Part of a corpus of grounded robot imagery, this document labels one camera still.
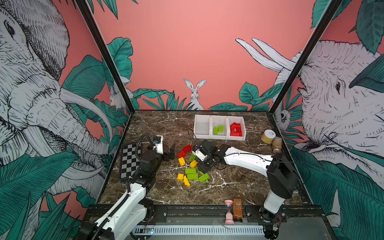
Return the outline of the red arch lego piece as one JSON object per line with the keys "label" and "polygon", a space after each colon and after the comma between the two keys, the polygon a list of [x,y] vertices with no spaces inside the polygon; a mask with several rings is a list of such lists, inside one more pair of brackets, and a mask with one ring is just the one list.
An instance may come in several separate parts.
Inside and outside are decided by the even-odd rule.
{"label": "red arch lego piece", "polygon": [[233,123],[230,126],[230,136],[233,136],[233,137],[242,137],[243,136],[241,124]]}

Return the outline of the white three-compartment bin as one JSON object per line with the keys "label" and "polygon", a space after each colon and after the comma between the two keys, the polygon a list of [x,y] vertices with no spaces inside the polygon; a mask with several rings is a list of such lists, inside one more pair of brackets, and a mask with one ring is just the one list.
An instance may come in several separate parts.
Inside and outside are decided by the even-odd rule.
{"label": "white three-compartment bin", "polygon": [[219,115],[195,115],[196,139],[245,141],[246,126],[243,117]]}

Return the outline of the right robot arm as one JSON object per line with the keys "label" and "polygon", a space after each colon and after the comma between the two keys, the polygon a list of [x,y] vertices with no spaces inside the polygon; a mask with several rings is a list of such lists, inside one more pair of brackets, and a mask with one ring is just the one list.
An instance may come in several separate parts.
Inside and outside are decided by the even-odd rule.
{"label": "right robot arm", "polygon": [[291,199],[299,179],[293,163],[282,153],[260,155],[225,144],[216,147],[208,140],[193,146],[192,153],[198,159],[198,169],[204,173],[217,164],[223,164],[242,167],[267,177],[270,191],[262,211],[270,215],[276,215],[285,200]]}

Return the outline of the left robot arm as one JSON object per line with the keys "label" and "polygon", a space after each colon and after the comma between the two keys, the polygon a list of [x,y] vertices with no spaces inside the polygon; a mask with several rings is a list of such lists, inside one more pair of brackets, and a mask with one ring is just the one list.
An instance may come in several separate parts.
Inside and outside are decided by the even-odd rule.
{"label": "left robot arm", "polygon": [[164,152],[163,136],[143,134],[149,146],[142,151],[142,142],[123,146],[120,175],[127,182],[127,190],[120,199],[94,223],[80,228],[77,240],[124,240],[137,224],[150,222],[155,216],[153,201],[146,198],[156,181],[156,174],[163,161],[173,159],[175,148]]}

